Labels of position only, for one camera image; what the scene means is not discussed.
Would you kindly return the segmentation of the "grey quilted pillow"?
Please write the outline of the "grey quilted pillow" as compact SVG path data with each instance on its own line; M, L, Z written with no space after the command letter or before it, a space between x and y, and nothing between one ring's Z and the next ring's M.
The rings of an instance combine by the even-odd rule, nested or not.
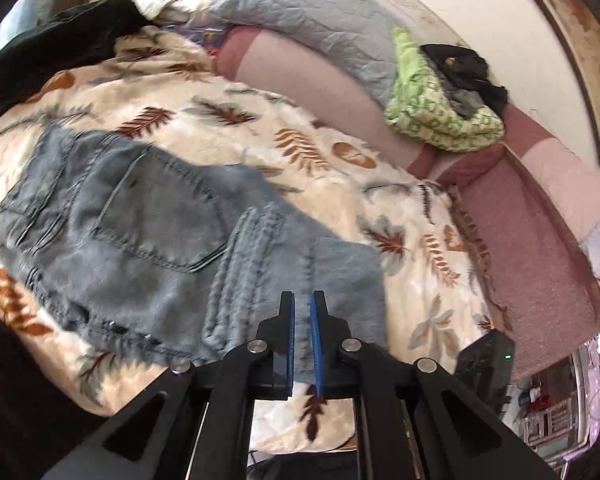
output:
M380 106L396 78L393 29L415 21L388 0L220 0L215 18L274 30L316 51L346 73Z

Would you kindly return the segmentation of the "black clothes pile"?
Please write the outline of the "black clothes pile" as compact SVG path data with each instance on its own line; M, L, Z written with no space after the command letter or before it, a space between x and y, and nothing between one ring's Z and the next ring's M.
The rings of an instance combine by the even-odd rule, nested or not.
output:
M420 50L461 118L471 118L482 106L503 117L508 92L505 87L492 84L489 65L477 52L450 44L424 44Z

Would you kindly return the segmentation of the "green patterned folded blanket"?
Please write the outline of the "green patterned folded blanket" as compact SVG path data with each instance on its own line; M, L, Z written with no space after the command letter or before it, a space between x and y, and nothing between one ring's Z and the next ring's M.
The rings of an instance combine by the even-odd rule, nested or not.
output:
M467 118L454 110L442 79L406 29L394 28L392 40L398 67L385 120L393 131L452 153L480 151L504 138L504 122L488 106Z

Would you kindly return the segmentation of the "grey acid-wash denim jeans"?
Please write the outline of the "grey acid-wash denim jeans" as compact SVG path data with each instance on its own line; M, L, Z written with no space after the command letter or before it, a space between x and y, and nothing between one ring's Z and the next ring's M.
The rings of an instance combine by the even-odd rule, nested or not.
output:
M92 346L204 365L252 339L292 292L294 377L314 376L310 299L387 341L374 248L343 240L258 170L196 166L120 134L48 128L0 203L0 263Z

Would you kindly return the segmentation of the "dark green garment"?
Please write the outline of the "dark green garment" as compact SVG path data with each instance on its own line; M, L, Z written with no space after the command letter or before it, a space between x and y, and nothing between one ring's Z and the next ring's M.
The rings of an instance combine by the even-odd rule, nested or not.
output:
M61 70L112 58L118 38L147 24L132 0L98 0L15 36L0 50L0 117Z

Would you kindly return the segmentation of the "cream leaf-print blanket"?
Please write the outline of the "cream leaf-print blanket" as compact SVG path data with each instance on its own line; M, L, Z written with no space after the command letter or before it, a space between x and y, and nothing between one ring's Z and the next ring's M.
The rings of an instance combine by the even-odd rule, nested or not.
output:
M97 65L52 68L0 117L0 203L47 126L115 131L199 165L243 164L339 237L372 250L386 292L389 347L397 358L457 355L490 330L486 298L452 198L385 162L362 139L323 124L264 84L215 75L211 58L172 32L145 27L116 41ZM163 372L119 358L52 321L50 309L0 262L0 320L81 408L113 415ZM286 402L259 401L251 448L271 454L349 451L350 401L319 401L296 382Z

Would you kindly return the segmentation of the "pink sofa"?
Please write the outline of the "pink sofa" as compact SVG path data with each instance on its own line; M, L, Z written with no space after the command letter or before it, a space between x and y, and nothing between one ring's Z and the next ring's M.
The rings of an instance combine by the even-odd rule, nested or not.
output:
M600 175L517 107L506 108L502 145L445 155L390 131L354 79L277 32L234 28L215 67L229 80L288 96L413 176L457 189L486 246L491 292L507 310L516 377L553 365L600 332L600 281L580 248L600 222Z

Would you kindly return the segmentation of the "white cream cloth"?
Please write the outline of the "white cream cloth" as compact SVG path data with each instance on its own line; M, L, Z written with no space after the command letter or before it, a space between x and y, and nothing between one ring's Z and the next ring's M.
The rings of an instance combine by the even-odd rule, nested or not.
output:
M210 9L220 0L132 0L148 21L190 27L207 26L218 20Z

